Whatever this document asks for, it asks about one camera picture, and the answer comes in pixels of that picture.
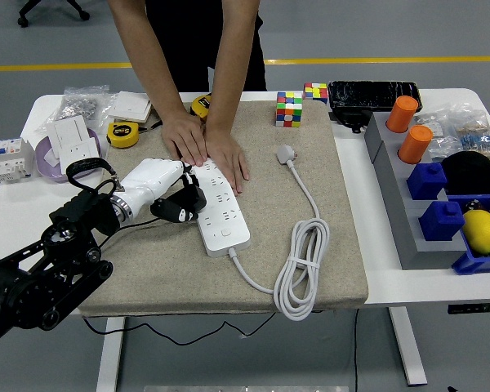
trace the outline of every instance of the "cable tie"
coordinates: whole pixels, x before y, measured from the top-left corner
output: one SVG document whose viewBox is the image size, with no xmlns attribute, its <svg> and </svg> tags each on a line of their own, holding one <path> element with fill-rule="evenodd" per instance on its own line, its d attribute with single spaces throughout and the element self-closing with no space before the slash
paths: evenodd
<svg viewBox="0 0 490 392">
<path fill-rule="evenodd" d="M 304 266 L 301 267 L 300 264 L 302 264 L 302 265 L 308 265 L 309 267 L 317 268 L 319 270 L 319 264 L 316 264 L 313 261 L 308 261 L 305 259 L 300 259 L 298 257 L 292 257 L 292 256 L 287 257 L 287 261 L 295 261 L 298 264 L 298 267 L 300 268 L 305 268 Z"/>
</svg>

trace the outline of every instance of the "fabric mat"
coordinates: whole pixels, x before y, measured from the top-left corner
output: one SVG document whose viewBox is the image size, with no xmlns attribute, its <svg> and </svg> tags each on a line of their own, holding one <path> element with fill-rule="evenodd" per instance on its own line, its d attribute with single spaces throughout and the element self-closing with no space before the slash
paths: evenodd
<svg viewBox="0 0 490 392">
<path fill-rule="evenodd" d="M 276 158 L 280 145 L 290 145 L 298 154 L 296 169 L 332 233 L 314 308 L 360 306 L 368 298 L 368 284 L 327 106 L 304 100 L 299 128 L 276 127 L 275 110 L 275 101 L 241 102 L 234 121 L 232 134 L 246 152 L 251 173 L 238 196 L 251 246 L 238 252 L 238 258 L 252 279 L 274 287 L 294 224 L 314 216 L 290 169 Z M 160 130 L 141 134 L 129 149 L 110 149 L 108 161 L 120 178 L 143 158 L 169 158 Z M 152 218 L 143 207 L 137 221 Z M 207 255 L 196 222 L 158 221 L 126 229 L 102 251 L 103 259 L 113 262 L 114 272 L 79 306 L 85 316 L 275 310 L 272 296 L 249 286 L 229 257 Z"/>
</svg>

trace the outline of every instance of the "yellow fruit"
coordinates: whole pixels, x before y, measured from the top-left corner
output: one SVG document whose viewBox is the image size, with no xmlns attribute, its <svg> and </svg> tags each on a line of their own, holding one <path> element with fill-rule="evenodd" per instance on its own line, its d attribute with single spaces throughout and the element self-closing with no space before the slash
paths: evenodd
<svg viewBox="0 0 490 392">
<path fill-rule="evenodd" d="M 490 212 L 469 210 L 465 212 L 463 233 L 473 251 L 482 255 L 490 253 Z"/>
</svg>

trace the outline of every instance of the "robotic hand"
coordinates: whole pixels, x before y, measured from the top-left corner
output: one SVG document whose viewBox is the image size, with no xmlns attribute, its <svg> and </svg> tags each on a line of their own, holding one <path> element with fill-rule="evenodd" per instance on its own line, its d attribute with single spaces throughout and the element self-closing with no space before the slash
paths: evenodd
<svg viewBox="0 0 490 392">
<path fill-rule="evenodd" d="M 111 178 L 95 189 L 74 179 L 98 167 Z M 101 260 L 93 229 L 112 235 L 133 222 L 144 205 L 164 220 L 191 221 L 206 204 L 191 167 L 180 161 L 145 159 L 121 184 L 101 158 L 74 163 L 66 174 L 82 191 L 49 214 L 52 225 L 40 241 L 0 260 L 0 338 L 12 327 L 53 329 L 110 277 L 113 265 Z M 162 198 L 179 179 L 183 189 Z M 99 193 L 108 183 L 111 192 Z M 19 268 L 22 260 L 40 251 L 43 257 L 29 271 Z"/>
</svg>

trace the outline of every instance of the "yellow tape measure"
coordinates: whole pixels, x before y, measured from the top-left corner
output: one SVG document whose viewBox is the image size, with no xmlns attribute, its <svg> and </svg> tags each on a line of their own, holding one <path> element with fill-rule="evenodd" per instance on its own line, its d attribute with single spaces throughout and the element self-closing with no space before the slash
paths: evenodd
<svg viewBox="0 0 490 392">
<path fill-rule="evenodd" d="M 211 105 L 211 95 L 199 96 L 193 100 L 190 106 L 190 113 L 195 114 L 202 119 L 203 122 L 207 121 L 209 115 L 209 106 Z"/>
<path fill-rule="evenodd" d="M 135 145 L 140 139 L 136 122 L 112 122 L 107 131 L 107 141 L 117 149 L 126 149 Z"/>
</svg>

